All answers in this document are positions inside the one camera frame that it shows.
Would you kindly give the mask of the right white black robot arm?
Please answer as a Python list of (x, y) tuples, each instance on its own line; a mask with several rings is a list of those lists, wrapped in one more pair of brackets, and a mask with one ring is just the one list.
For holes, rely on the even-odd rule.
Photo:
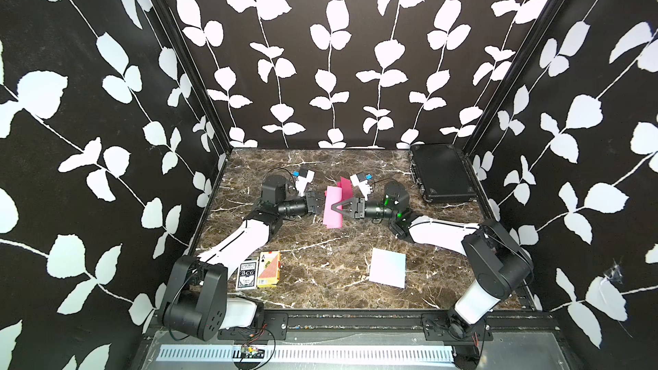
[(481, 322), (534, 272), (529, 254), (500, 222), (459, 224), (422, 215), (411, 208), (408, 191), (397, 181), (386, 184), (380, 200), (351, 197), (332, 203), (331, 209), (350, 219), (383, 221), (400, 240), (464, 255), (475, 281), (448, 310), (445, 323), (461, 332)]

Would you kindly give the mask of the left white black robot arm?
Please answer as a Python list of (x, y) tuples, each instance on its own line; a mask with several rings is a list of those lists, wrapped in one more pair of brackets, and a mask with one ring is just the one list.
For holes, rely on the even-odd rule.
[(256, 328), (262, 305), (228, 295), (228, 280), (255, 251), (280, 230), (286, 219), (321, 213), (326, 195), (315, 191), (287, 198), (284, 176), (267, 176), (260, 199), (224, 241), (203, 255), (183, 255), (171, 270), (158, 317), (172, 338), (208, 341), (219, 331)]

